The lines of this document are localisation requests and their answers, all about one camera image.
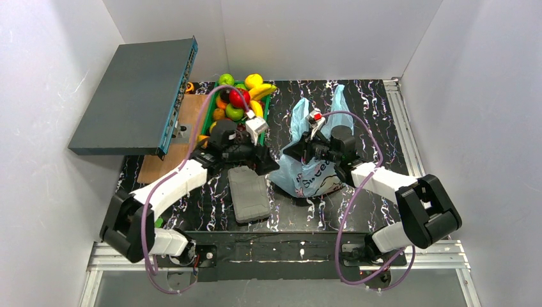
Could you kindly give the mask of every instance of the yellow lemon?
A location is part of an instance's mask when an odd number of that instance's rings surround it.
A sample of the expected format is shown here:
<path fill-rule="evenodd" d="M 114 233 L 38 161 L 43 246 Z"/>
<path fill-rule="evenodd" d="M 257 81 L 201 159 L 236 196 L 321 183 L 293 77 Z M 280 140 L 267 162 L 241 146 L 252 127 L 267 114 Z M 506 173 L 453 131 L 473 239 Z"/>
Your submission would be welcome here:
<path fill-rule="evenodd" d="M 261 85 L 262 83 L 263 83 L 263 78 L 259 74 L 249 75 L 245 79 L 245 86 L 249 90 L 253 89 L 255 86 Z"/>

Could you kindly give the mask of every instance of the floor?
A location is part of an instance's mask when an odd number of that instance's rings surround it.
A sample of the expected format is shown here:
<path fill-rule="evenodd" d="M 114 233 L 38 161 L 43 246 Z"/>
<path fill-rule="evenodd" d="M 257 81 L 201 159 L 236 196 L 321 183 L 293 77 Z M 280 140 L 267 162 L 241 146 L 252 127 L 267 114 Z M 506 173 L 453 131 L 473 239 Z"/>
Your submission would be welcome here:
<path fill-rule="evenodd" d="M 397 278 L 401 270 L 393 272 Z M 181 289 L 188 275 L 157 276 L 158 284 Z M 379 294 L 339 280 L 231 280 L 198 283 L 181 296 L 164 295 L 149 283 L 145 272 L 105 272 L 95 306 L 467 306 L 455 270 L 414 270 L 408 282 Z"/>
<path fill-rule="evenodd" d="M 271 99 L 268 114 L 270 126 L 265 143 L 278 159 L 280 149 L 290 142 L 290 111 L 302 98 L 311 100 L 313 107 L 323 112 L 330 109 L 333 92 L 338 84 L 345 86 L 344 96 L 350 111 L 362 116 L 375 136 L 384 155 L 384 166 L 392 171 L 408 174 L 401 151 L 398 133 L 381 80 L 345 81 L 275 81 L 278 90 Z M 195 84 L 196 93 L 208 93 L 214 83 Z M 375 150 L 368 135 L 359 125 L 354 134 L 359 136 L 358 151 L 367 160 L 375 158 Z M 143 156 L 125 158 L 118 187 L 133 191 L 142 184 L 136 182 Z M 271 216 L 262 221 L 238 224 L 235 221 L 227 168 L 208 184 L 182 198 L 171 210 L 166 211 L 166 227 L 200 231 L 241 232 L 319 232 L 336 231 L 353 189 L 314 198 L 292 198 L 280 188 L 270 185 L 268 195 L 272 206 Z M 346 231 L 370 232 L 399 220 L 395 204 L 385 198 L 364 191 L 355 201 L 353 212 L 346 223 Z"/>

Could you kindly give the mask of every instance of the wooden board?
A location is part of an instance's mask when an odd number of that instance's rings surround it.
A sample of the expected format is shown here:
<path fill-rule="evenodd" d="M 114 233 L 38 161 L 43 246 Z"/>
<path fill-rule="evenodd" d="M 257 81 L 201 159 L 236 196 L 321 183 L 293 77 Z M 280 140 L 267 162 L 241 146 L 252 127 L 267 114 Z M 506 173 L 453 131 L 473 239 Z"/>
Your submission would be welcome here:
<path fill-rule="evenodd" d="M 207 95 L 185 95 L 179 110 L 179 123 L 190 124 L 194 128 L 196 126 L 197 114 L 205 98 L 207 98 Z M 199 127 L 196 127 L 198 135 L 204 121 L 205 118 L 202 118 Z M 188 150 L 188 144 L 171 144 L 163 161 L 155 155 L 146 155 L 137 182 L 150 184 L 158 180 L 183 162 L 183 158 L 186 156 Z"/>

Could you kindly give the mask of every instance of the green apple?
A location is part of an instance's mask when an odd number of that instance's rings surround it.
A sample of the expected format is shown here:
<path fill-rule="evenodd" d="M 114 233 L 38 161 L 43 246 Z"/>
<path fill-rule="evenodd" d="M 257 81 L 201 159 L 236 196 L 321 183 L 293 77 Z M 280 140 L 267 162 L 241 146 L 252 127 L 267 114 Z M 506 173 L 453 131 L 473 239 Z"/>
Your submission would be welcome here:
<path fill-rule="evenodd" d="M 243 90 L 245 90 L 245 91 L 248 91 L 247 87 L 246 87 L 244 84 L 242 84 L 242 83 L 237 84 L 235 87 L 236 87 L 236 88 L 241 88 L 241 89 L 243 89 Z"/>
<path fill-rule="evenodd" d="M 219 85 L 233 85 L 235 83 L 235 80 L 232 75 L 230 74 L 223 74 L 219 78 Z"/>
<path fill-rule="evenodd" d="M 237 109 L 236 107 L 232 106 L 232 104 L 228 104 L 226 106 L 226 116 L 234 122 L 243 118 L 244 114 L 245 111 L 243 111 L 243 109 Z"/>

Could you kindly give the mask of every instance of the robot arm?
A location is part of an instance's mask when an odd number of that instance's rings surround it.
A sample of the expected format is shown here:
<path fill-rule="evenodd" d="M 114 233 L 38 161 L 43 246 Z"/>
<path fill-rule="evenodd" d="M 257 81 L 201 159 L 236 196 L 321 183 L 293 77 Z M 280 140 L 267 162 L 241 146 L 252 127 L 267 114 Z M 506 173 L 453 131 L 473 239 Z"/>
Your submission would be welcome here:
<path fill-rule="evenodd" d="M 320 132 L 325 119 L 319 112 L 312 111 L 307 120 L 311 131 L 284 149 L 284 154 L 301 162 L 312 158 L 334 162 L 339 179 L 352 187 L 374 172 L 363 188 L 398 205 L 401 222 L 367 235 L 361 258 L 376 260 L 411 245 L 427 248 L 461 227 L 461 217 L 436 176 L 415 178 L 382 167 L 375 169 L 374 163 L 357 155 L 356 138 L 349 127 L 334 127 L 328 140 Z"/>
<path fill-rule="evenodd" d="M 267 129 L 265 120 L 254 117 L 246 122 L 247 131 L 237 131 L 231 120 L 219 120 L 206 142 L 205 148 L 195 149 L 190 160 L 179 170 L 169 173 L 144 188 L 130 194 L 119 190 L 111 198 L 100 231 L 100 237 L 132 263 L 143 259 L 141 247 L 141 219 L 146 219 L 146 241 L 151 255 L 170 255 L 191 258 L 189 237 L 180 230 L 154 227 L 156 219 L 171 205 L 207 182 L 208 174 L 218 172 L 227 162 L 245 162 L 258 175 L 279 168 L 269 148 L 257 144 L 258 135 Z M 143 204 L 159 182 L 150 198 L 151 210 L 143 217 Z"/>

